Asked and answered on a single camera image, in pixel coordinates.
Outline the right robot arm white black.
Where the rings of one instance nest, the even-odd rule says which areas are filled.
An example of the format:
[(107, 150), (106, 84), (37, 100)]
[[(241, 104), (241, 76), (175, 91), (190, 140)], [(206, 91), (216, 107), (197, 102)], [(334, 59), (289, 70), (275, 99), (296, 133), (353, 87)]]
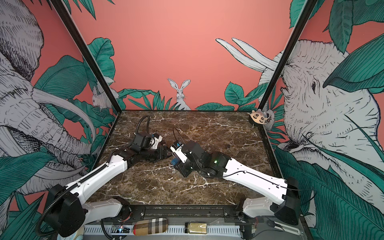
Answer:
[(261, 198), (244, 200), (242, 212), (246, 216), (275, 216), (286, 224), (298, 225), (301, 200), (296, 179), (269, 176), (224, 153), (210, 153), (193, 141), (185, 144), (176, 141), (171, 151), (174, 168), (185, 178), (197, 171), (204, 178), (232, 181), (261, 194)]

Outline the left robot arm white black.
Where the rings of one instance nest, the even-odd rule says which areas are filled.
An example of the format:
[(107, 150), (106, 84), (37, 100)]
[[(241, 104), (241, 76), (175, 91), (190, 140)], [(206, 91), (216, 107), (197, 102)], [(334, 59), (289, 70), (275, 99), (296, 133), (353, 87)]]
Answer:
[(87, 200), (117, 175), (140, 162), (157, 162), (169, 158), (171, 150), (159, 134), (135, 130), (133, 140), (113, 150), (109, 159), (80, 179), (49, 190), (45, 210), (37, 220), (35, 233), (48, 237), (54, 233), (69, 237), (89, 221)]

